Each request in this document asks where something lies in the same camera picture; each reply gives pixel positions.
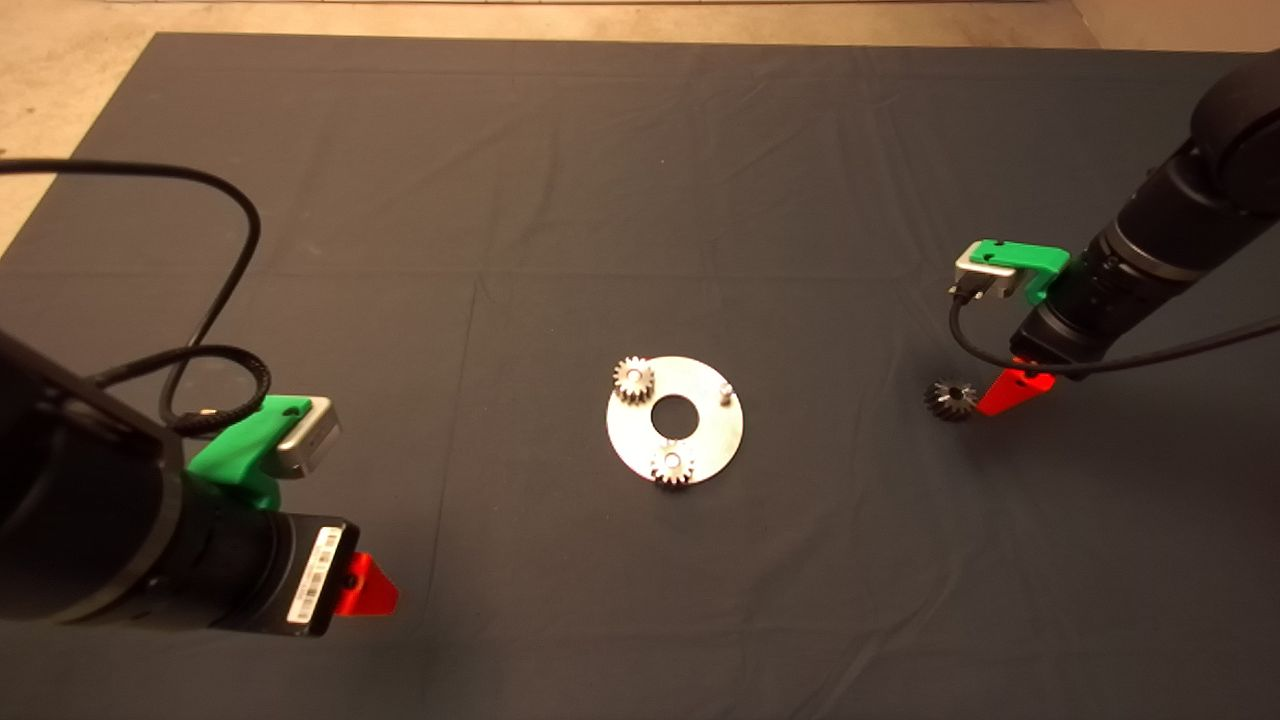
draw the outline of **silver metal plate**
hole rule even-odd
[[[653,357],[649,365],[654,387],[648,400],[632,405],[609,393],[605,424],[614,452],[635,474],[652,482],[652,464],[671,442],[653,427],[653,406],[663,397],[680,396],[698,410],[698,428],[680,441],[682,452],[694,462],[689,484],[710,479],[728,465],[742,442],[737,392],[716,368],[690,357]]]

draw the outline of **gear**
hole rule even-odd
[[[649,474],[658,487],[678,489],[694,479],[694,460],[685,443],[671,441],[658,448],[650,462]]]
[[[641,357],[627,357],[613,366],[613,392],[627,404],[635,405],[653,395],[653,368]]]
[[[969,383],[937,380],[925,388],[924,405],[940,420],[963,423],[978,409],[978,391]]]

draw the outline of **dark gray cloth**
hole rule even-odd
[[[0,715],[1275,717],[1275,342],[965,427],[920,404],[993,377],[946,333],[960,250],[1082,247],[1238,61],[157,37],[78,154],[261,204],[212,340],[335,398],[285,507],[360,524],[402,603],[317,642],[4,625]],[[180,343],[241,232],[195,186],[61,179],[0,323],[83,372]],[[1274,311],[1274,241],[1117,352]],[[998,350],[1024,311],[969,324]],[[618,461],[632,354],[735,383],[723,474]]]

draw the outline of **barcode label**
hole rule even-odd
[[[324,579],[329,577],[329,568],[333,565],[333,553],[338,550],[338,541],[342,539],[342,528],[320,528],[316,533],[316,543],[311,546],[311,557],[302,571],[302,582],[298,583],[298,592],[293,593],[293,605],[289,606],[289,623],[306,625],[311,621],[311,615],[316,611],[316,601],[320,600],[320,591],[324,588]]]

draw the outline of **beige floor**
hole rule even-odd
[[[1164,12],[1171,5],[1176,13]],[[1242,14],[1249,10],[1243,15],[1249,22],[1233,24],[1235,13],[1207,13],[1199,5],[1238,5]],[[1162,19],[1152,26],[1151,15]],[[1094,17],[1101,23],[1097,36],[1089,24]],[[627,6],[0,0],[0,28],[5,33],[0,42],[0,155],[13,158],[69,154],[157,31],[1028,47],[1098,47],[1102,37],[1102,46],[1108,47],[1262,49],[1280,45],[1280,33],[1272,29],[1280,28],[1280,3]],[[0,251],[47,183],[45,178],[0,183]]]

